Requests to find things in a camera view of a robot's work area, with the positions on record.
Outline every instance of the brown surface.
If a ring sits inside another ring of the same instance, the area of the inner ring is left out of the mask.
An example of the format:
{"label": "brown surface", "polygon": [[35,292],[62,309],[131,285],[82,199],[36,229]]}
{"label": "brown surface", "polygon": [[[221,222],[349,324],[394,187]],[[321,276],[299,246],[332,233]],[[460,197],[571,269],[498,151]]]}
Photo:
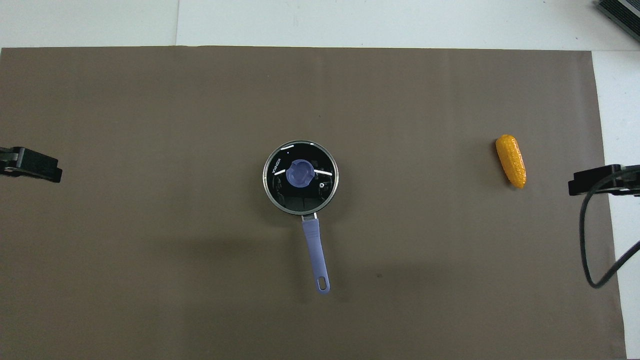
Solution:
{"label": "brown surface", "polygon": [[[604,161],[590,53],[3,49],[0,65],[1,145],[64,170],[0,179],[7,359],[625,357],[617,281],[584,280],[566,190]],[[328,296],[260,181],[299,138],[340,167],[319,214]],[[601,274],[606,198],[589,215]]]}

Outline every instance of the corn cob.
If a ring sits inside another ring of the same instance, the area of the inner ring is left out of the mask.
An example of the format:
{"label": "corn cob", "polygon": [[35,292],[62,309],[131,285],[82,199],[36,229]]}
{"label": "corn cob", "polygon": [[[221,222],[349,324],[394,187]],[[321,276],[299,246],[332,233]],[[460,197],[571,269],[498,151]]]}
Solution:
{"label": "corn cob", "polygon": [[502,135],[495,141],[495,148],[498,150],[498,157],[507,178],[513,186],[522,189],[527,182],[527,171],[516,138]]}

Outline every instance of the metal rim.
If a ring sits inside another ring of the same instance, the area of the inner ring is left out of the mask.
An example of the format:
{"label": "metal rim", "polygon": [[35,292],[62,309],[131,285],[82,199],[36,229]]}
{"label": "metal rim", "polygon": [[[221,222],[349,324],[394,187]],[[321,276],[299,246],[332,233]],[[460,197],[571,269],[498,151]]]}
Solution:
{"label": "metal rim", "polygon": [[[331,194],[329,194],[329,197],[327,197],[327,200],[324,201],[320,206],[318,206],[317,208],[313,209],[312,211],[292,211],[289,210],[285,207],[283,207],[282,205],[280,205],[276,199],[273,198],[273,196],[271,196],[271,193],[269,192],[269,188],[267,187],[267,171],[268,171],[268,167],[269,167],[269,163],[271,162],[271,160],[273,159],[273,157],[275,156],[275,154],[277,154],[280,149],[282,147],[285,146],[289,146],[289,145],[295,145],[297,143],[305,143],[311,146],[315,146],[318,149],[322,150],[323,153],[325,153],[328,157],[329,160],[331,160],[331,164],[333,165],[333,168],[335,169],[335,185],[333,186],[333,189],[331,190]],[[282,145],[278,146],[277,149],[275,149],[271,155],[269,155],[269,157],[267,158],[267,161],[264,163],[264,168],[262,169],[262,186],[264,187],[264,192],[267,193],[267,196],[269,197],[269,200],[271,200],[271,202],[278,207],[278,209],[292,214],[292,215],[309,215],[309,214],[313,214],[317,211],[320,211],[323,207],[327,206],[329,204],[329,202],[331,202],[331,200],[333,199],[333,196],[335,195],[335,191],[338,190],[338,183],[339,183],[339,179],[340,179],[340,172],[338,171],[338,165],[335,163],[335,159],[333,158],[333,156],[331,156],[331,154],[320,144],[318,144],[317,142],[311,142],[308,140],[295,140],[295,141],[291,141],[291,142],[285,142]]]}

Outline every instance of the white table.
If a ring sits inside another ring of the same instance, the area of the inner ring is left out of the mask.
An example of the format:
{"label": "white table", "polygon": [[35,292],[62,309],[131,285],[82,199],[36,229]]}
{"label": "white table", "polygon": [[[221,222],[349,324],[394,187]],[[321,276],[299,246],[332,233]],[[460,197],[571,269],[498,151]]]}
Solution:
{"label": "white table", "polygon": [[[591,0],[0,0],[0,47],[118,45],[590,50],[605,161],[640,163],[640,43]],[[620,256],[640,201],[610,203]],[[640,256],[618,272],[628,357],[640,357],[638,274]]]}

